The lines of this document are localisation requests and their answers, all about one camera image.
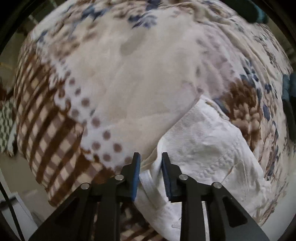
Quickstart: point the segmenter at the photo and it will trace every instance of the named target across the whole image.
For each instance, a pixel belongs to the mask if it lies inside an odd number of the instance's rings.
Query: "white garment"
[[[221,182],[254,219],[267,208],[270,183],[263,178],[258,161],[240,130],[213,101],[202,96],[141,163],[135,205],[164,238],[180,239],[181,203],[172,204],[166,197],[161,172],[163,152],[196,181],[209,185]]]

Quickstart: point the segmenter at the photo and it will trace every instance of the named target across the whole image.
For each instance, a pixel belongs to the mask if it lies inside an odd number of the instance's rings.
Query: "silver screw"
[[[220,189],[222,187],[222,184],[220,182],[215,182],[214,187]]]
[[[115,176],[115,179],[116,179],[117,181],[122,181],[122,180],[124,179],[124,175],[121,175],[121,174],[116,175],[116,176]]]
[[[90,187],[91,185],[89,184],[89,183],[82,183],[81,184],[81,189],[83,189],[83,190],[87,190],[87,189],[89,189],[89,187]]]
[[[181,174],[181,175],[179,176],[179,178],[180,178],[181,180],[185,181],[185,180],[188,179],[188,176],[187,176],[186,174]]]

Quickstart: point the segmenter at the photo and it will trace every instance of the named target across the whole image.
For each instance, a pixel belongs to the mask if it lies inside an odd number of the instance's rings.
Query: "white fabric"
[[[164,238],[180,239],[181,204],[172,204],[166,197],[161,172],[163,152],[168,152],[182,173],[198,182],[221,182],[253,218],[264,212],[270,182],[263,178],[262,168],[240,130],[214,102],[202,96],[141,164],[135,205]]]

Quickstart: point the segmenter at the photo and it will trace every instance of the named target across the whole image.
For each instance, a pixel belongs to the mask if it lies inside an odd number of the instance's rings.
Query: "black cable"
[[[20,224],[19,224],[19,222],[17,220],[17,216],[15,214],[15,211],[13,209],[13,206],[11,205],[11,202],[10,202],[10,200],[9,200],[9,198],[7,196],[7,193],[6,193],[5,189],[4,189],[4,187],[2,186],[2,183],[1,182],[0,182],[0,191],[3,194],[6,203],[8,204],[9,210],[11,212],[11,216],[13,218],[13,221],[15,222],[15,226],[17,228],[17,232],[19,234],[20,239],[21,239],[21,241],[25,241],[24,235],[22,234],[22,230],[20,229]]]

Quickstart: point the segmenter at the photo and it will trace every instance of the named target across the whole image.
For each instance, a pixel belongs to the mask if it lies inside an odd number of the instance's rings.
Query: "blanket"
[[[284,195],[289,142],[281,102],[289,60],[268,27],[219,1],[68,1],[25,40],[15,76],[17,142],[52,205],[147,159],[201,95],[237,126]]]

